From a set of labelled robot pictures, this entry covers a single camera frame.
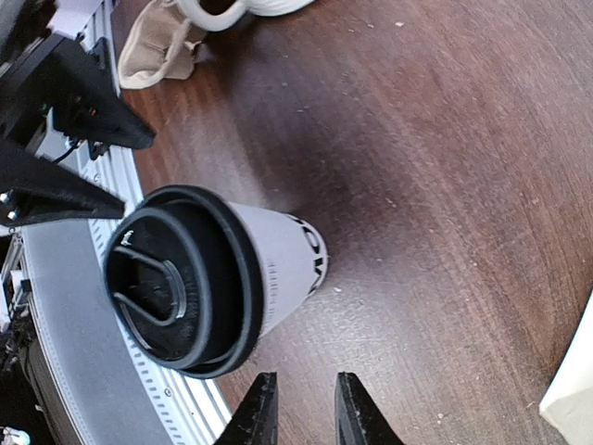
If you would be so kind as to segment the white paper coffee cup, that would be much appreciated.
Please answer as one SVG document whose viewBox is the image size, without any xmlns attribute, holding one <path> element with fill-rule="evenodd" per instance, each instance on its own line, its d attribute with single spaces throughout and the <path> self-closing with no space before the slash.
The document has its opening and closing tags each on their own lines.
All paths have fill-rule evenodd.
<svg viewBox="0 0 593 445">
<path fill-rule="evenodd" d="M 259 259 L 264 289 L 263 337 L 313 295 L 327 275 L 322 235 L 288 213 L 232 203 Z"/>
</svg>

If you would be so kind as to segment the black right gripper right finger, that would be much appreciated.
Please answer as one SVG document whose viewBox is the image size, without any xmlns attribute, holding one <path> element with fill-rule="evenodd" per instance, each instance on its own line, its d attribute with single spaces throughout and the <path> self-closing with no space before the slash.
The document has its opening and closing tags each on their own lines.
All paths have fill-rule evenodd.
<svg viewBox="0 0 593 445">
<path fill-rule="evenodd" d="M 354 373 L 337 375 L 334 423 L 337 444 L 404 444 Z"/>
</svg>

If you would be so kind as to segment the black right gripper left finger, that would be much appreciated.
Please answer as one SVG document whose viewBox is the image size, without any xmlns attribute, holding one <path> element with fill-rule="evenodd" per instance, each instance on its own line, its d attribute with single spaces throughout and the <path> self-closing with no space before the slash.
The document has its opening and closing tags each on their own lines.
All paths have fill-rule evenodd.
<svg viewBox="0 0 593 445">
<path fill-rule="evenodd" d="M 258 374 L 222 432 L 221 443 L 276 445 L 278 401 L 277 374 Z"/>
</svg>

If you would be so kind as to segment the blue checkered paper bag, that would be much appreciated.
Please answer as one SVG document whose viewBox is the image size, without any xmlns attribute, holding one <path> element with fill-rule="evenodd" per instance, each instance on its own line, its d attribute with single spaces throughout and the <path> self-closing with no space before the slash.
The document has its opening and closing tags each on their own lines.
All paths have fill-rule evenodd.
<svg viewBox="0 0 593 445">
<path fill-rule="evenodd" d="M 592 296 L 561 365 L 539 404 L 540 415 L 568 444 L 592 443 Z"/>
</svg>

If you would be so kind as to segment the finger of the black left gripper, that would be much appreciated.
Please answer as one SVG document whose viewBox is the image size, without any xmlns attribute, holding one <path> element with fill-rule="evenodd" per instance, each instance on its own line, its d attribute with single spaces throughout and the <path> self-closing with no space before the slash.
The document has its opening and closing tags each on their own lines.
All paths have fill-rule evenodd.
<svg viewBox="0 0 593 445">
<path fill-rule="evenodd" d="M 8 68 L 8 138 L 28 146 L 52 115 L 70 138 L 145 149 L 156 133 L 115 91 L 107 54 L 51 34 Z"/>
<path fill-rule="evenodd" d="M 1 224 L 20 227 L 67 219 L 119 220 L 125 204 L 69 169 L 1 140 Z"/>
</svg>

